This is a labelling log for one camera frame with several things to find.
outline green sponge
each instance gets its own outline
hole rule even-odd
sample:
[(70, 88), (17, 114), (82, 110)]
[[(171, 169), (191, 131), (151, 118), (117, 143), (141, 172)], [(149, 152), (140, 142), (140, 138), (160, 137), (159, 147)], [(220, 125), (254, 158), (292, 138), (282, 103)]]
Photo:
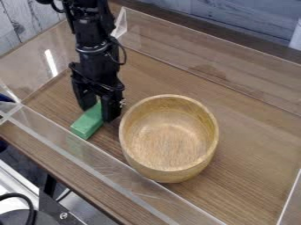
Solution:
[(101, 125), (101, 103), (98, 102), (84, 112), (81, 117), (72, 123), (70, 131), (74, 135), (86, 140)]

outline wooden bowl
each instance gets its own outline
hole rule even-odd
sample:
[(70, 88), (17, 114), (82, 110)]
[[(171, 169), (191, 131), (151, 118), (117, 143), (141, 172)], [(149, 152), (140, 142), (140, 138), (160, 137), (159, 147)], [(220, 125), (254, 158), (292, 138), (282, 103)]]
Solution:
[(148, 179), (177, 183), (208, 165), (217, 145), (217, 123), (196, 100), (160, 95), (124, 114), (118, 138), (130, 167)]

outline bowl rim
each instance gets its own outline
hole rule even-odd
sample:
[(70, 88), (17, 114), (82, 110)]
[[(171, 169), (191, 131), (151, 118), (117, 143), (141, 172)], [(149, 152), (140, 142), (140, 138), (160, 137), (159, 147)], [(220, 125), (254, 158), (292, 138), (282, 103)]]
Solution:
[(181, 96), (181, 95), (175, 95), (175, 94), (163, 94), (163, 95), (155, 95), (155, 96), (146, 97), (142, 100), (140, 100), (137, 103), (134, 103), (133, 106), (124, 113), (124, 115), (121, 117), (121, 122), (120, 122), (120, 125), (118, 125), (118, 141), (120, 141), (120, 145), (121, 145), (121, 152), (125, 155), (125, 157), (128, 157), (134, 163), (137, 163), (138, 165), (141, 165), (148, 170), (152, 170), (152, 171), (163, 171), (163, 170), (155, 169), (155, 168), (144, 165), (142, 163), (140, 163), (140, 161), (134, 160), (130, 157), (129, 148), (128, 148), (128, 146), (125, 144), (124, 135), (122, 135), (124, 134), (124, 132), (122, 132), (124, 123), (125, 123), (125, 120), (128, 119), (128, 117), (130, 116), (130, 112), (142, 103), (145, 103), (148, 101), (152, 101), (153, 99), (157, 99), (157, 98), (180, 98), (180, 99), (187, 100), (188, 102), (191, 102), (192, 104), (195, 104), (197, 107), (201, 108), (201, 110), (208, 115), (208, 117), (211, 119), (211, 122), (213, 124), (213, 128), (215, 128), (213, 129), (213, 140), (212, 140), (212, 142), (211, 142), (211, 144), (209, 144), (209, 146), (208, 146), (208, 148), (205, 150), (205, 154), (201, 157), (199, 157), (197, 160), (195, 160), (192, 163), (189, 163), (187, 165), (181, 165), (181, 166), (179, 166), (176, 168), (169, 168), (169, 169), (164, 170), (164, 172), (184, 171), (184, 170), (188, 170), (188, 169), (193, 168), (195, 166), (197, 166), (203, 162), (205, 162), (205, 160), (213, 155), (213, 152), (215, 152), (215, 149), (216, 149), (216, 146), (217, 146), (217, 139), (219, 139), (217, 121), (216, 121), (212, 113), (209, 112), (208, 108), (197, 100), (195, 100), (193, 98), (189, 98), (189, 97), (185, 97), (185, 96)]

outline screw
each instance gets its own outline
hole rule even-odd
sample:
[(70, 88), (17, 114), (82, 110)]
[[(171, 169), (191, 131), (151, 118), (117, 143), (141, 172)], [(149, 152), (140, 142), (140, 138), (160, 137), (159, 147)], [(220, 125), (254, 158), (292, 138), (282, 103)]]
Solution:
[(61, 219), (61, 220), (65, 220), (66, 217), (68, 217), (68, 214), (66, 214), (66, 213), (61, 213), (61, 214), (60, 214), (60, 219)]

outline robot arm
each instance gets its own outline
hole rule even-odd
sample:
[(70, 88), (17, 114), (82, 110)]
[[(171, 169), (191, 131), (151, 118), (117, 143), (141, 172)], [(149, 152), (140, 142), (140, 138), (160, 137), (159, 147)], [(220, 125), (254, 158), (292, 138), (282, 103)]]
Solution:
[(62, 0), (62, 10), (53, 0), (35, 0), (50, 4), (53, 9), (65, 13), (76, 39), (76, 52), (80, 62), (72, 62), (72, 90), (82, 110), (101, 99), (102, 121), (110, 122), (121, 114), (124, 86), (117, 78), (120, 65), (118, 44), (110, 36), (114, 29), (113, 16), (106, 0)]

